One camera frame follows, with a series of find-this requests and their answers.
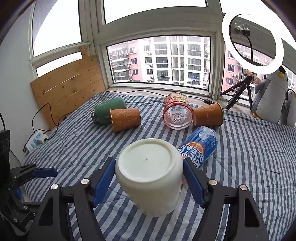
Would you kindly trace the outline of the white plastic cup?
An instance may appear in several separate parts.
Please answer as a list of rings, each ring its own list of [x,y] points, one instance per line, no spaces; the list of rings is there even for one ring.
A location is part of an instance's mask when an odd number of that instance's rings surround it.
[[[172,212],[179,201],[183,160],[169,142],[146,138],[128,145],[115,165],[118,183],[147,216]]]

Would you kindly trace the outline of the brown paper cup right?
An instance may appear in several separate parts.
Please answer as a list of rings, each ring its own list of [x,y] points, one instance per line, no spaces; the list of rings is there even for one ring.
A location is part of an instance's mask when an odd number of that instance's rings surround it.
[[[193,109],[193,123],[196,127],[221,126],[223,118],[223,109],[218,103]]]

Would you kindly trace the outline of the brown paper cup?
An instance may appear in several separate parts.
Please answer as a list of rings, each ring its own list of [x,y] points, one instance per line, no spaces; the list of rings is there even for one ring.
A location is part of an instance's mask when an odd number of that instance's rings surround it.
[[[110,117],[114,133],[135,128],[141,124],[138,108],[111,109]]]
[[[218,103],[193,109],[193,123],[196,127],[221,126],[223,118],[223,109]]]

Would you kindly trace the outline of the brown paper cup left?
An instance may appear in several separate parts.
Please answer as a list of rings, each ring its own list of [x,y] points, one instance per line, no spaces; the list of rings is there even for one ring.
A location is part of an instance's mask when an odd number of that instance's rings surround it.
[[[111,109],[110,117],[114,133],[135,128],[141,124],[138,108]]]

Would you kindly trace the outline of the white power strip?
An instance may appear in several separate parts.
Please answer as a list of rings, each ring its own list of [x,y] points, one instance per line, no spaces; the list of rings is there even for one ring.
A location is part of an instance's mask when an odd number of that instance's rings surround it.
[[[32,152],[38,146],[43,145],[46,140],[48,140],[48,136],[43,131],[34,132],[25,144],[25,152]]]

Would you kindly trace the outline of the blue orange soda can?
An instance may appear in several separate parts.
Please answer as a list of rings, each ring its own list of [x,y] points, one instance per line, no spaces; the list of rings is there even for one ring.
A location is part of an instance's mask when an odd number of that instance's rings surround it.
[[[177,148],[182,159],[189,158],[199,168],[217,149],[216,131],[206,126],[194,130]]]

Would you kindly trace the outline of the green thermos bottle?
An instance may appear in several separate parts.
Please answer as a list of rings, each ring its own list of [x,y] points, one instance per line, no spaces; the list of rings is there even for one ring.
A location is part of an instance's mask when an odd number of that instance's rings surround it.
[[[100,125],[105,125],[111,123],[110,111],[112,109],[125,109],[126,104],[122,97],[117,97],[104,101],[93,109],[91,114],[91,119],[93,123]]]

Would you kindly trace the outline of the wooden board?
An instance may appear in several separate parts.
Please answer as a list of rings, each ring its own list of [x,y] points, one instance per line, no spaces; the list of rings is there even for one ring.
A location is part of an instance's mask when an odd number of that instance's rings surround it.
[[[31,82],[37,104],[49,128],[61,116],[75,111],[97,92],[105,91],[100,66],[86,46],[80,47],[82,58],[59,67]]]

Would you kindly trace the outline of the clear pink plastic bottle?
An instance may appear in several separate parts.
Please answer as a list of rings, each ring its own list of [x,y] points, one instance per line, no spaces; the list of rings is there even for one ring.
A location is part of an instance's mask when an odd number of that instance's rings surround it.
[[[185,129],[193,122],[193,109],[184,94],[173,92],[166,97],[163,120],[174,130]]]

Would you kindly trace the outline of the small plush penguin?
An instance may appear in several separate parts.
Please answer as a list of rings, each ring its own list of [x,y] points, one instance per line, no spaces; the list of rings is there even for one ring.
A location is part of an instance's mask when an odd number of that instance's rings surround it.
[[[285,101],[281,109],[280,123],[286,126],[295,126],[296,121],[296,97],[292,89],[285,94]]]

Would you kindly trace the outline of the black tripod stand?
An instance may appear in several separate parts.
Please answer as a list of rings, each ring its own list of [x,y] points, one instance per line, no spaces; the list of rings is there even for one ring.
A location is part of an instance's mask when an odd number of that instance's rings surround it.
[[[241,94],[243,94],[244,90],[246,89],[247,89],[248,98],[249,98],[249,108],[250,109],[252,108],[252,96],[251,96],[251,89],[250,89],[250,84],[252,80],[254,80],[254,77],[252,75],[248,75],[242,81],[238,82],[237,84],[234,84],[232,87],[230,87],[229,89],[221,93],[221,95],[225,95],[231,92],[232,90],[238,88],[234,96],[228,101],[228,104],[226,105],[225,109],[232,108],[236,104],[236,102],[238,102],[238,100],[241,97]]]

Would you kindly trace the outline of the large plush penguin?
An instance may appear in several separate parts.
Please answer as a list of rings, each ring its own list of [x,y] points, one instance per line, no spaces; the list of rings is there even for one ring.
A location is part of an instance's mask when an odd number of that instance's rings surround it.
[[[278,123],[287,87],[287,72],[283,66],[276,72],[265,75],[262,82],[254,88],[252,115],[261,120]]]

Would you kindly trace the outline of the phone holder on gooseneck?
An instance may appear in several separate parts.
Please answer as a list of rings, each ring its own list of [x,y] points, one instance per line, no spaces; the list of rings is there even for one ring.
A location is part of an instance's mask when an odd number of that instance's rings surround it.
[[[248,27],[245,27],[243,24],[239,25],[237,23],[234,23],[234,27],[235,27],[235,32],[237,34],[240,34],[242,36],[245,36],[248,40],[249,46],[250,46],[250,53],[251,53],[251,61],[253,61],[253,47],[252,47],[252,43],[250,40],[250,30],[248,29]]]

